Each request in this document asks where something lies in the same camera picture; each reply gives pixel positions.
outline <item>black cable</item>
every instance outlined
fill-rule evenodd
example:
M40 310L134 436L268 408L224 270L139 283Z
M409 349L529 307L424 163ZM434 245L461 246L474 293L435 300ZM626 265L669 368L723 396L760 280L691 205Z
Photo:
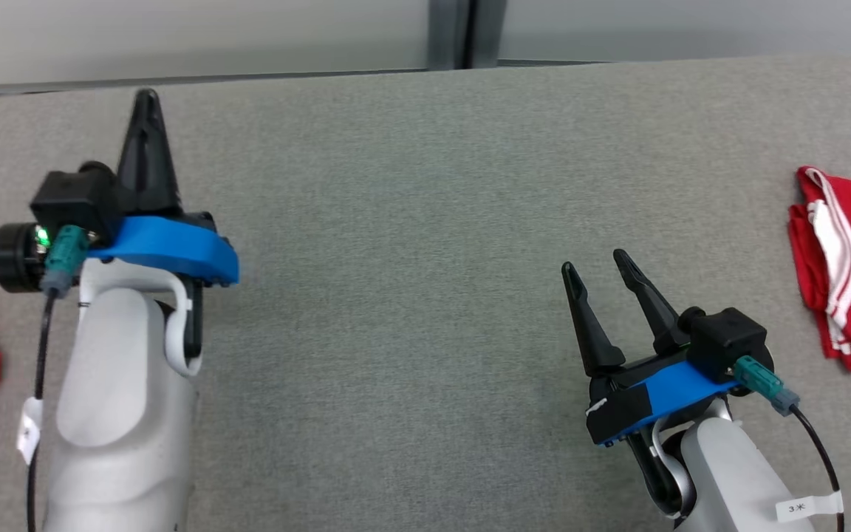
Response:
M793 415L796 415L797 420L800 420L800 423L803 424L803 428L807 429L807 434L810 435L810 439L813 440L813 445L816 446L816 451L820 454L820 459L823 460L823 465L827 468L827 474L830 475L830 485L833 488L833 492L835 493L840 491L840 488L838 488L836 469L833 468L833 462L830 460L827 448L825 448L823 446L823 442L820 441L820 437L816 434L816 429L813 428L813 424L810 423L810 420L807 420L807 417L803 414L803 412L800 412L800 408L797 407L797 405L791 405L790 411ZM838 530L838 532L844 532L845 530L845 514L842 512L836 514L836 530Z
M35 368L35 398L41 400L44 396L44 363L48 353L48 333L51 330L51 312L55 307L55 299L58 299L58 291L48 290L47 299L44 301L44 310L41 311L41 336L38 337L38 364ZM28 463L28 484L26 490L26 518L28 521L28 532L35 532L35 474L38 470L38 449L36 447L31 454Z

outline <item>camera lens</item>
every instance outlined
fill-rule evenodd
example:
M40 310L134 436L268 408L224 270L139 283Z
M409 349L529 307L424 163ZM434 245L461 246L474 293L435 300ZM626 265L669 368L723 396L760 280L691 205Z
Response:
M44 254L38 252L36 227L34 222L0 227L0 286L6 292L38 292Z

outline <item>white stripe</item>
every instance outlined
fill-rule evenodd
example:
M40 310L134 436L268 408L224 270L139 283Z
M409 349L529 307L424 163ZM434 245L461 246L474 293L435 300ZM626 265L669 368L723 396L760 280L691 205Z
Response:
M830 331L830 343L833 349L842 351L842 346L846 344L845 336L842 334L842 329L834 322L833 317L827 314L827 330Z
M591 413L591 412L595 412L595 411L597 411L597 410L600 410L600 407L601 407L602 405L606 404L606 400L607 400L607 398L601 398L601 400L597 401L597 403L596 403L596 404L594 404L593 406L591 406L591 407L587 408L587 411L586 411L586 412L584 412L585 417L590 417L590 413Z
M815 183L818 179L821 188L823 188L824 196L830 203L834 222L837 222L841 227L841 235L844 236L845 243L847 243L847 256L851 262L851 224L849 223L847 216L845 216L845 213L842 211L840 203L838 203L836 192L833 190L827 176L825 176L823 172L818 171L818 169L808 168L807 175L810 176L810 179L813 179L813 182ZM836 300L836 310L833 313L833 319L837 324L841 325L841 329L845 329L849 307L851 307L851 264L847 271L847 282L845 282L845 287L842 288L841 293L830 292L830 297Z
M835 294L842 290L847 281L847 268L850 262L847 249L845 249L845 238L838 231L830 207L823 199L810 202L807 205L807 210L810 212L808 219L813 226L813 233L817 242L820 242L820 248L825 257L827 278L830 280L830 286L827 287L825 312L831 315L836 310Z

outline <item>green led light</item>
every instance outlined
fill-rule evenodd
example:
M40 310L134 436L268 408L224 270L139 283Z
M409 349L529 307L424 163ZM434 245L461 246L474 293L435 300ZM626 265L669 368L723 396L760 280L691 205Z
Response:
M38 231L35 233L35 239L37 239L38 243L44 247L51 245L51 239L48 239L48 232L44 229L44 227L38 227Z

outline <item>white wall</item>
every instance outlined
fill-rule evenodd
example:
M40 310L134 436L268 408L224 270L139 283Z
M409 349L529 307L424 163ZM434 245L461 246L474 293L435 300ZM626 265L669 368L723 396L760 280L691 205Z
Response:
M509 0L501 58L851 55L849 0Z
M428 0L0 0L0 85L423 68Z

